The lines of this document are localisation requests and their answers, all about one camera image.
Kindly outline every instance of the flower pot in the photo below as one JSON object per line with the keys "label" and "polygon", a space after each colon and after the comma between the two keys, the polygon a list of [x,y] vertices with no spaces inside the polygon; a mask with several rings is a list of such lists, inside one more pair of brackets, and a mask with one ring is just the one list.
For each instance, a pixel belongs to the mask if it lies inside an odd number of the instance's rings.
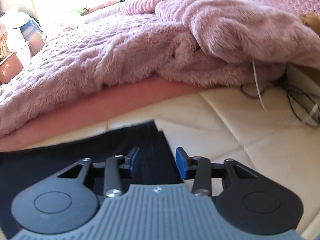
{"label": "flower pot", "polygon": [[12,78],[18,75],[23,66],[15,51],[11,52],[3,61],[0,62],[0,82],[7,84]]}

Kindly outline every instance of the cable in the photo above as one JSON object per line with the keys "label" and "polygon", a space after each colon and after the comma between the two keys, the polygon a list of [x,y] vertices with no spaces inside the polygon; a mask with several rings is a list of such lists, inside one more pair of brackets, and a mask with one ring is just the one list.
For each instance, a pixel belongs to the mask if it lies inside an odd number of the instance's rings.
{"label": "cable", "polygon": [[263,109],[266,112],[268,112],[268,110],[266,109],[266,107],[264,106],[264,103],[262,101],[262,97],[261,97],[261,93],[260,93],[260,89],[259,89],[259,85],[258,85],[257,73],[256,73],[256,64],[254,63],[254,59],[253,58],[252,58],[252,66],[253,66],[254,81],[256,82],[256,87],[257,87],[257,92],[258,92],[260,103],[261,103]]}
{"label": "cable", "polygon": [[[274,87],[278,87],[278,88],[281,88],[285,91],[286,93],[286,96],[287,96],[287,99],[288,99],[288,102],[289,102],[289,106],[290,106],[290,109],[292,111],[292,113],[294,114],[294,116],[303,124],[307,125],[307,126],[310,126],[312,128],[318,128],[320,127],[320,108],[318,106],[318,104],[313,100],[313,98],[319,98],[320,99],[320,96],[318,95],[315,95],[315,94],[312,94],[312,93],[308,93],[308,92],[305,92],[303,91],[302,89],[298,88],[297,86],[294,86],[294,85],[289,85],[288,84],[288,76],[287,76],[287,73],[285,72],[283,74],[283,76],[281,78],[279,78],[278,80],[275,80],[275,81],[271,81],[271,84],[268,85],[266,88],[264,88],[262,91],[259,91],[259,88],[257,87],[258,89],[258,95],[250,95],[248,94],[247,92],[245,92],[243,90],[243,85],[240,86],[240,91],[241,93],[243,93],[245,96],[247,96],[248,98],[251,98],[251,99],[261,99],[263,94],[271,89],[271,88],[274,88]],[[309,113],[309,111],[301,106],[302,108],[305,109],[305,111],[308,114],[308,117],[307,118],[304,118],[302,119],[297,113],[296,111],[294,110],[293,108],[293,105],[292,105],[292,99],[295,100],[296,102],[298,102],[299,100],[297,99],[297,96],[304,96],[306,98],[306,100],[310,100],[311,103],[313,103],[314,105],[314,108],[313,110]],[[317,117],[314,117],[314,113],[318,111],[318,116]],[[311,124],[309,122],[306,122],[307,119],[313,119],[315,122],[316,122],[316,125],[314,124]]]}

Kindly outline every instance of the circular button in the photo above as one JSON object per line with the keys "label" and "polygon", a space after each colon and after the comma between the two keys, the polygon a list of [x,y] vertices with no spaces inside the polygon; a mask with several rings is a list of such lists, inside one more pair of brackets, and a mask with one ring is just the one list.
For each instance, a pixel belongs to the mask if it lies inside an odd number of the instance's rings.
{"label": "circular button", "polygon": [[35,199],[34,205],[40,212],[55,214],[71,206],[71,197],[59,191],[46,192]]}
{"label": "circular button", "polygon": [[253,213],[270,214],[280,207],[281,201],[267,192],[253,192],[243,198],[243,204]]}

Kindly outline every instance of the pink fluffy blanket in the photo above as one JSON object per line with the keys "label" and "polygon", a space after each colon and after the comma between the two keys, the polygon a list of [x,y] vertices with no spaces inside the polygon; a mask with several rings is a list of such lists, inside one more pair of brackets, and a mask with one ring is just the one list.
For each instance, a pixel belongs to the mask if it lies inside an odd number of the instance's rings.
{"label": "pink fluffy blanket", "polygon": [[320,68],[320,38],[293,14],[238,0],[128,0],[123,13],[51,40],[0,87],[0,136],[104,86],[151,73],[200,86]]}

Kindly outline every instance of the ribbed rubber surface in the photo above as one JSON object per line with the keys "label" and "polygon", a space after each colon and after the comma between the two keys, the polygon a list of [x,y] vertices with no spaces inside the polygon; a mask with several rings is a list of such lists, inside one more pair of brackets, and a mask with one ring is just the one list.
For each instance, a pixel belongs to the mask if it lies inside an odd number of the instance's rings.
{"label": "ribbed rubber surface", "polygon": [[103,202],[86,225],[60,235],[20,231],[13,240],[302,240],[293,230],[251,235],[228,224],[211,198],[194,196],[184,184],[131,185]]}

